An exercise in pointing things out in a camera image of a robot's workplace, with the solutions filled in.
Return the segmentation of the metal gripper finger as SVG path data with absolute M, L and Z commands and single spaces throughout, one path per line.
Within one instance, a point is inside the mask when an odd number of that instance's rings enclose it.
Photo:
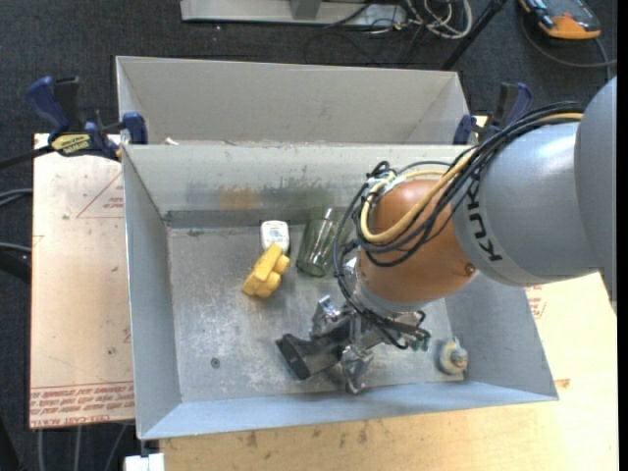
M 348 393 L 358 394 L 364 389 L 363 376 L 368 371 L 374 354 L 358 344 L 346 346 L 340 356 L 340 369 Z
M 310 338 L 337 338 L 341 335 L 344 315 L 327 294 L 317 301 L 309 330 Z

